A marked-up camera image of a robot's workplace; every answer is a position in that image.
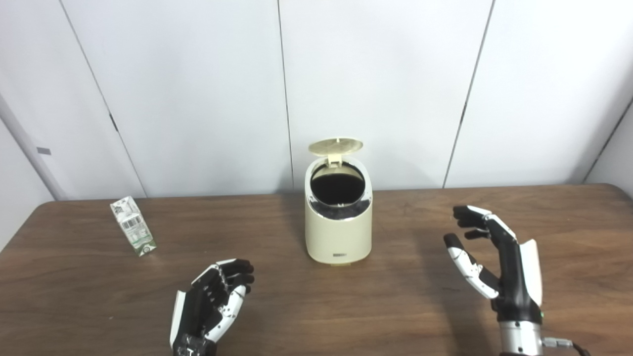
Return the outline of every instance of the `white wall panel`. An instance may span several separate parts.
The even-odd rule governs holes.
[[[149,196],[291,189],[275,0],[63,4]]]
[[[0,115],[57,197],[144,196],[57,0],[0,1],[0,96]]]
[[[596,166],[591,170],[588,183],[610,183],[633,198],[633,109],[629,108],[622,123],[613,133]]]
[[[490,1],[281,0],[296,189],[351,136],[376,189],[442,186]]]
[[[632,96],[632,1],[497,1],[446,186],[579,183]]]
[[[53,200],[0,120],[0,250],[40,204]]]

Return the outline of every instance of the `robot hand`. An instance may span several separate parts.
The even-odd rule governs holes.
[[[215,355],[218,340],[251,291],[252,273],[247,260],[216,262],[191,282],[188,292],[177,292],[170,333],[174,356]]]
[[[474,228],[467,239],[488,238],[499,252],[501,279],[478,264],[455,234],[444,237],[451,258],[466,280],[491,299],[501,327],[505,355],[542,355],[542,286],[536,241],[522,245],[515,233],[492,212],[472,206],[454,207],[460,227]]]

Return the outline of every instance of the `trash can lid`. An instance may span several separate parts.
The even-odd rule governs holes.
[[[311,144],[308,149],[317,156],[348,155],[363,148],[362,141],[350,137],[335,137]]]

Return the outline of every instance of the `wooden table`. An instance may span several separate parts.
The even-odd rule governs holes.
[[[380,191],[373,252],[312,261],[303,196],[138,200],[158,249],[134,255],[109,201],[40,206],[0,253],[2,355],[170,355],[177,289],[207,265],[250,259],[256,281],[219,356],[497,355],[489,302],[459,275],[442,236],[453,205],[496,212],[535,238],[544,334],[594,356],[633,353],[633,203],[607,185]],[[498,272],[489,241],[468,241]],[[574,355],[573,350],[546,350]]]

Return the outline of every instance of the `cream trash can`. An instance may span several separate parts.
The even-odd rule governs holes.
[[[309,147],[319,159],[306,171],[306,245],[318,262],[350,264],[372,250],[372,183],[362,163],[344,157],[362,147],[343,137]]]

